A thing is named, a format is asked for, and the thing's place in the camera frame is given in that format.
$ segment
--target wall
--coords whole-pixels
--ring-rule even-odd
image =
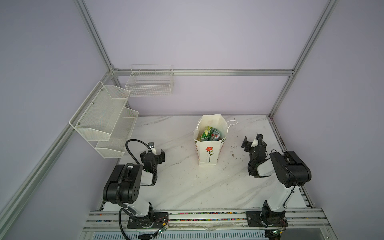
[[[327,0],[86,3],[116,68],[171,64],[174,69],[292,69]],[[127,77],[119,80],[127,83]],[[171,97],[128,101],[141,115],[267,114],[286,80],[177,76]]]
[[[106,68],[71,0],[2,1],[0,22],[1,211]],[[113,164],[75,136],[7,239],[76,238]]]
[[[383,11],[383,1],[341,0],[274,117],[339,240],[384,233]]]

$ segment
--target green snack package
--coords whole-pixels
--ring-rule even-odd
[[[220,133],[216,128],[213,127],[206,127],[203,133],[201,134],[199,141],[217,141],[220,138]]]

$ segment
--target white marble surface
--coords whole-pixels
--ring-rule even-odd
[[[201,116],[138,117],[131,138],[154,142],[163,149],[166,161],[158,165],[155,186],[141,186],[140,196],[156,210],[245,209],[262,207],[278,183],[276,175],[255,179],[248,175],[249,153],[241,148],[244,136],[252,141],[256,133],[264,135],[267,151],[282,152],[264,115],[224,116],[235,119],[216,166],[199,167],[193,130]],[[131,152],[139,159],[146,148],[130,142]],[[134,162],[125,153],[120,164]],[[300,192],[288,207],[306,207]],[[106,204],[104,210],[119,207]]]

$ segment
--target white wire basket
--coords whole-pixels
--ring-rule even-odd
[[[120,158],[139,112],[126,108],[129,91],[99,82],[70,120],[70,125],[103,158]]]
[[[174,80],[172,65],[131,65],[125,88],[132,97],[170,96]]]

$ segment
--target paper bag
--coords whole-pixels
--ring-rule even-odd
[[[228,122],[234,121],[235,123],[228,126]],[[199,166],[214,166],[217,164],[218,156],[221,152],[223,144],[227,139],[229,127],[237,124],[236,120],[225,121],[220,114],[204,115],[197,123],[194,133],[194,141],[197,149],[197,156],[199,157]],[[214,127],[220,133],[218,141],[204,141],[200,142],[198,139],[206,127]]]

